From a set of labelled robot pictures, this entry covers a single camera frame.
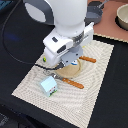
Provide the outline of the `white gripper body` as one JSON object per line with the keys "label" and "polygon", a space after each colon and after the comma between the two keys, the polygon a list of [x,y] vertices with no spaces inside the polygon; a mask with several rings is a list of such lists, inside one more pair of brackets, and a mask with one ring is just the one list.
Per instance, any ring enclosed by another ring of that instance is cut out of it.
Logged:
{"label": "white gripper body", "polygon": [[90,43],[93,39],[93,25],[94,23],[91,22],[76,37],[61,36],[55,29],[51,31],[43,40],[46,62],[51,66],[51,70],[68,66],[83,55],[82,47]]}

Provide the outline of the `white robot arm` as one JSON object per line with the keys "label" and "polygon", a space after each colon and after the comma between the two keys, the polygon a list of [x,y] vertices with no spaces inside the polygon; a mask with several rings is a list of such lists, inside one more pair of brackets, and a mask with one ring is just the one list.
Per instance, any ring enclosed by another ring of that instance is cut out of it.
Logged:
{"label": "white robot arm", "polygon": [[43,39],[50,70],[68,66],[83,55],[93,39],[93,25],[85,25],[87,0],[23,0],[28,14],[55,28]]}

